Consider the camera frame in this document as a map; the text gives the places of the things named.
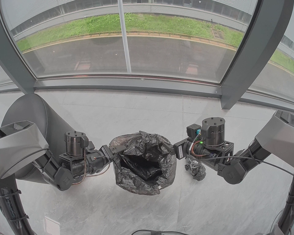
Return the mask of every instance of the white label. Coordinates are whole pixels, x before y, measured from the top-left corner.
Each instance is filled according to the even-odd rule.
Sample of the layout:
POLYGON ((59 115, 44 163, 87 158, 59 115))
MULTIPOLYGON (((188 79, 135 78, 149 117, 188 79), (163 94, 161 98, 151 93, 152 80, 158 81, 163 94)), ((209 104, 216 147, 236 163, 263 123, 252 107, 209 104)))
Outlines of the white label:
POLYGON ((180 153, 180 158, 183 158, 183 150, 182 150, 182 146, 179 146, 179 153, 180 153))
POLYGON ((103 153, 105 154, 106 157, 110 158, 108 153, 106 152, 106 150, 105 150, 105 148, 103 146, 102 146, 102 151, 103 151, 103 153))

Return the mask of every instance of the metal pole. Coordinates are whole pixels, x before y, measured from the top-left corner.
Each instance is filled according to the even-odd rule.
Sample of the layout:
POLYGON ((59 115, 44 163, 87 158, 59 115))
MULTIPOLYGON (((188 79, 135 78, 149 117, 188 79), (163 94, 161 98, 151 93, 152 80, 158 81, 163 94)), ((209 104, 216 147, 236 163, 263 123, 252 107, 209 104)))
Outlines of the metal pole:
POLYGON ((119 19, 121 22, 121 34, 123 36, 123 49, 125 51, 127 71, 128 71, 128 73, 131 73, 132 70, 131 70, 130 55, 128 52, 128 40, 127 40, 125 16, 123 14, 123 0, 118 0, 117 2, 118 2, 119 19))

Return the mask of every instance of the black plastic bag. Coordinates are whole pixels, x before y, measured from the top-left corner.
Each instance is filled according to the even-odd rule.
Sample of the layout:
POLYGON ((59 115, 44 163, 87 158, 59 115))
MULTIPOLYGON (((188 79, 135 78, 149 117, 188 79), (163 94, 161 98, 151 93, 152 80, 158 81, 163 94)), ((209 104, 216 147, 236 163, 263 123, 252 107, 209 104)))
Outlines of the black plastic bag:
POLYGON ((206 176, 206 169, 204 165, 196 160, 192 160, 189 157, 185 157, 186 164, 185 169, 193 176, 193 179, 201 181, 206 176))
POLYGON ((163 146, 169 140, 158 134, 143 131, 114 138, 109 146, 125 145, 123 153, 113 160, 116 184, 132 193, 160 194, 176 176, 176 156, 163 146))

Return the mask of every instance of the black cylindrical motor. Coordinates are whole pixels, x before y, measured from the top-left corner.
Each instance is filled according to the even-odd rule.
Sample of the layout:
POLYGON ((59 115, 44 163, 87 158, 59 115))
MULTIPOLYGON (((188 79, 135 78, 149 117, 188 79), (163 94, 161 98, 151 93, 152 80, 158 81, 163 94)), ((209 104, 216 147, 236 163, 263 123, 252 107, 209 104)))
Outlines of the black cylindrical motor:
POLYGON ((202 121, 201 137, 205 147, 218 147, 225 142, 225 119, 210 117, 202 121))
POLYGON ((89 139, 85 133, 70 131, 64 134, 66 153, 73 157, 83 156, 83 149, 88 147, 89 139))

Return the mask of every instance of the green lawn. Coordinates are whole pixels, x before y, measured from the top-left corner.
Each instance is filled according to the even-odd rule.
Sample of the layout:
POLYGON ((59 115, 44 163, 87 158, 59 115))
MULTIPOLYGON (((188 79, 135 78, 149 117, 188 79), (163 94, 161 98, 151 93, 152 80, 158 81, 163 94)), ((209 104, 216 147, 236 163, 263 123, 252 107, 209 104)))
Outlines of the green lawn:
MULTIPOLYGON (((211 28, 215 28, 222 31, 224 43, 233 45, 236 48, 239 46, 244 35, 242 32, 222 25, 213 25, 209 22, 191 18, 165 15, 126 13, 125 22, 127 31, 185 34, 208 39, 213 39, 211 28)), ((44 29, 17 41, 17 45, 21 51, 25 51, 42 44, 67 39, 73 36, 120 31, 121 25, 118 14, 93 16, 44 29)), ((294 73, 294 60, 282 52, 275 51, 271 60, 294 73)))

